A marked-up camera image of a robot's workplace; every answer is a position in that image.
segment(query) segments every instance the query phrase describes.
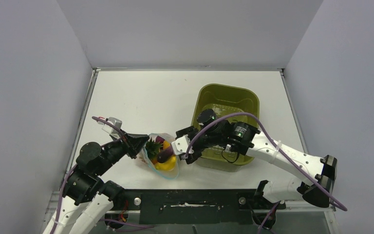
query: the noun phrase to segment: cable tie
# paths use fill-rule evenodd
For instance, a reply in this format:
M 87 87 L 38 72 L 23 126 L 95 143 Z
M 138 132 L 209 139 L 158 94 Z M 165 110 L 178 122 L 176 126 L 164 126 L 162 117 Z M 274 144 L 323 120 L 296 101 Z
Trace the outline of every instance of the cable tie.
M 54 223 L 56 223 L 57 225 L 62 226 L 62 227 L 65 227 L 65 224 L 56 221 L 54 217 L 51 217 L 51 219 L 52 219 L 52 221 L 53 221 Z
M 271 163 L 273 163 L 273 161 L 276 160 L 276 156 L 279 153 L 280 147 L 281 147 L 281 141 L 279 140 L 278 143 L 277 143 L 275 152 L 273 153 L 273 159 L 272 159 Z

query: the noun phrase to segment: olive green plastic bin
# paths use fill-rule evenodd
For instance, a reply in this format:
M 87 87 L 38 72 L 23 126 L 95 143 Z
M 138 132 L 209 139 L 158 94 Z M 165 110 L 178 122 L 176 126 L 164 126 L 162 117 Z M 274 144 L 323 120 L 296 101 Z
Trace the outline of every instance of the olive green plastic bin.
M 204 86 L 197 98 L 196 108 L 194 110 L 191 124 L 200 129 L 196 119 L 201 111 L 213 109 L 217 117 L 222 117 L 235 112 L 249 112 L 259 117 L 259 98 L 248 89 L 232 87 L 221 84 L 209 84 Z M 247 116 L 236 116 L 228 118 L 230 122 L 242 121 L 258 127 L 257 122 Z M 250 163 L 253 157 L 240 155 L 235 163 L 228 163 L 222 157 L 222 148 L 219 146 L 211 147 L 203 151 L 202 156 L 196 163 L 203 167 L 213 168 L 226 172 L 236 172 L 241 166 Z M 223 156 L 229 161 L 236 159 L 236 153 L 223 152 Z

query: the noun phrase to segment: clear plastic bag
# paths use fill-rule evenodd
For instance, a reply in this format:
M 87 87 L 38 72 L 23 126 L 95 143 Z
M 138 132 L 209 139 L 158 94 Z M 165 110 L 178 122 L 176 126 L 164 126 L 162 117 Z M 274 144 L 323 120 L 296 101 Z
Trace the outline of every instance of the clear plastic bag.
M 149 137 L 153 140 L 155 140 L 155 138 L 157 136 L 160 136 L 162 137 L 164 140 L 168 141 L 169 143 L 175 141 L 175 138 L 172 137 L 171 135 L 167 134 L 167 133 L 152 133 L 152 134 L 149 134 Z M 143 161 L 145 161 L 148 166 L 153 170 L 155 171 L 158 175 L 160 175 L 161 177 L 165 178 L 165 179 L 175 179 L 178 177 L 179 173 L 180 173 L 180 170 L 179 170 L 179 161 L 180 159 L 178 158 L 178 156 L 176 156 L 176 162 L 175 162 L 175 165 L 174 165 L 174 168 L 171 170 L 171 171 L 162 171 L 162 170 L 157 170 L 154 166 L 154 164 L 151 162 L 151 160 L 148 158 L 148 155 L 147 155 L 147 150 L 146 148 L 144 147 L 141 152 L 138 154 L 138 157 L 142 158 Z

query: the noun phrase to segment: gray wall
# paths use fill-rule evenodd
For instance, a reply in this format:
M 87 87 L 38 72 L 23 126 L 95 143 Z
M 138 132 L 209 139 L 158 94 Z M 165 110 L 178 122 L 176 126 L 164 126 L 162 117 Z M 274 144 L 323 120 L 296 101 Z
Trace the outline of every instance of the gray wall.
M 55 0 L 0 0 L 0 233 L 39 233 L 90 77 Z
M 283 68 L 322 0 L 58 0 L 93 67 Z
M 374 233 L 374 1 L 324 0 L 285 69 L 310 153 L 339 159 L 343 233 Z

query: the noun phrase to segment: purple cable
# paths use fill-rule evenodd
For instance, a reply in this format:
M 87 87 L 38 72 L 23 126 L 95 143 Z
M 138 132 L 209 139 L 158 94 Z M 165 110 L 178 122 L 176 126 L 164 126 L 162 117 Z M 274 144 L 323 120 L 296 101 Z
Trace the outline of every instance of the purple cable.
M 259 228 L 257 228 L 257 234 L 260 234 L 262 232 L 263 226 L 266 223 L 267 219 L 270 217 L 270 215 L 273 213 L 273 211 L 276 209 L 276 207 L 280 204 L 280 201 L 276 202 L 276 204 L 272 207 L 271 210 L 266 214 L 266 217 L 263 219 L 263 222 L 260 224 Z
M 62 192 L 64 191 L 65 184 L 67 183 L 68 178 L 71 176 L 75 168 L 76 168 L 76 164 L 70 169 L 70 171 L 64 177 L 64 181 L 62 182 L 61 188 L 59 189 L 59 197 L 58 197 L 58 205 L 56 207 L 55 222 L 49 234 L 54 234 L 56 226 L 58 225 L 57 222 L 59 220 L 59 215 L 60 215 L 59 211 L 61 210 L 61 204 L 62 204 Z
M 127 222 L 121 222 L 121 221 L 118 221 L 118 220 L 115 220 L 115 219 L 109 219 L 109 218 L 102 218 L 99 221 L 100 222 L 104 221 L 104 222 L 118 223 L 118 224 L 127 225 L 127 226 L 130 226 L 130 227 L 141 228 L 141 229 L 153 228 L 154 227 L 153 225 L 146 226 L 146 225 L 140 225 L 140 224 L 135 224 L 135 223 L 127 223 Z
M 213 121 L 212 123 L 210 123 L 209 125 L 207 125 L 205 128 L 203 128 L 194 138 L 193 140 L 191 140 L 190 144 L 188 145 L 187 147 L 187 152 L 190 152 L 190 149 L 192 147 L 192 145 L 194 144 L 194 142 L 201 136 L 204 134 L 204 132 L 206 132 L 209 128 L 211 128 L 212 126 L 216 125 L 217 123 L 227 119 L 227 118 L 230 118 L 230 117 L 235 117 L 235 116 L 249 116 L 249 117 L 252 117 L 255 119 L 255 121 L 259 124 L 260 128 L 262 129 L 262 131 L 264 132 L 264 134 L 266 135 L 266 138 L 270 141 L 270 143 L 272 143 L 272 145 L 274 147 L 277 148 L 277 144 L 275 143 L 275 141 L 269 136 L 269 134 L 267 133 L 266 129 L 263 127 L 262 123 L 260 122 L 260 120 L 254 116 L 253 114 L 251 113 L 247 113 L 247 112 L 237 112 L 237 113 L 232 113 L 232 114 L 229 114 L 229 115 L 226 115 L 226 116 L 223 116 L 219 119 L 216 119 L 215 121 Z M 339 209 L 343 210 L 343 211 L 348 211 L 348 208 L 346 208 L 346 206 L 344 206 L 340 201 L 338 201 L 333 195 L 331 195 L 328 191 L 326 191 L 325 188 L 323 188 L 315 179 L 313 179 L 309 174 L 307 174 L 304 170 L 302 170 L 281 148 L 279 148 L 279 152 L 298 170 L 300 171 L 300 173 L 302 173 L 306 178 L 308 178 L 314 185 L 316 185 L 316 187 L 318 187 L 324 194 L 326 194 L 331 200 L 332 202 L 330 202 L 331 205 L 335 206 L 335 207 L 338 207 Z

